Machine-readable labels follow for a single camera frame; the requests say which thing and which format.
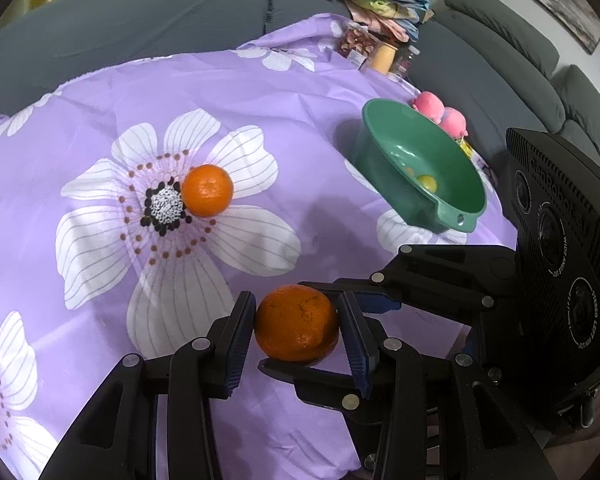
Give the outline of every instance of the floral tablecloth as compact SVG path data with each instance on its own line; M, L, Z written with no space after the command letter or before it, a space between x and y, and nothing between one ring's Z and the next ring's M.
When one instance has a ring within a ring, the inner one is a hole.
M39 476L96 387L129 352L205 335L240 290L367 277L404 243L507 244L480 172L478 228L406 225L340 154L378 96L413 92L333 52L343 19L314 16L236 51L143 59L62 85L0 119L0 456ZM209 163L232 204L197 218L180 182ZM443 356L460 326L408 306L384 326ZM359 463L337 412L256 370L214 402L225 480L336 480ZM338 347L321 366L347 371ZM158 476L165 478L164 449Z

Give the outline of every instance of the bright orange tangerine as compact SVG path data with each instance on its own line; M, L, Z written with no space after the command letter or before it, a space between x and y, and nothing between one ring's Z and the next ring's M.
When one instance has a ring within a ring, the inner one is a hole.
M253 329L258 346L269 357L315 363L338 343L338 314L319 290L283 285L262 300Z
M189 171L180 193L193 215L216 216L229 207L234 196L234 181L222 168L203 164Z

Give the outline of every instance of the pink plush toy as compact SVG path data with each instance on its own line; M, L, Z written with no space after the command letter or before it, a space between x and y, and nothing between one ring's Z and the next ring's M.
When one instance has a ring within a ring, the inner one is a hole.
M442 113L445 110L442 101L431 92L422 92L411 102L411 107L436 124L440 124Z
M445 130L449 137L460 140L466 136L466 119L455 108L445 108L442 114L442 120L438 125Z

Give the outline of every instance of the green bowl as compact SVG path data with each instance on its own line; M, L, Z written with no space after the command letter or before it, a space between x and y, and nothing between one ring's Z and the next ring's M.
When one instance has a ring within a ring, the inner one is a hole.
M444 130L389 99L373 99L362 110L363 126L351 162L409 225L470 233L486 208L474 165ZM417 180L436 179L435 193Z

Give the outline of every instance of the stack of folded clothes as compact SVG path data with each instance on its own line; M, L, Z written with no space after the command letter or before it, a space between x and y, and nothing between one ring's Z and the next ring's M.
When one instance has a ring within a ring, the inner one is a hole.
M418 41L418 26L432 16L428 0L345 0L357 22L397 41Z

